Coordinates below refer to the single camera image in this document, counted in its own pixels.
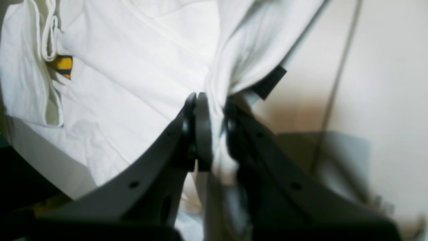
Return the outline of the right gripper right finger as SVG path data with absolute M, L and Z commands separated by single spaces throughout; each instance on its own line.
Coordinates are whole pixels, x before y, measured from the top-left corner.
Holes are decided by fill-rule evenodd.
M 316 182 L 289 159 L 232 98 L 227 147 L 239 164 L 253 241 L 400 241 L 395 224 Z

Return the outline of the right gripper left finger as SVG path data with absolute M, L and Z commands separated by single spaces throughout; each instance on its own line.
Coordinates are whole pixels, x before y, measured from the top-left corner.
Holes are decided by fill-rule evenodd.
M 184 181 L 197 169 L 197 107 L 192 93 L 150 148 L 126 170 L 80 199 L 37 218 L 32 241 L 182 241 L 174 228 Z

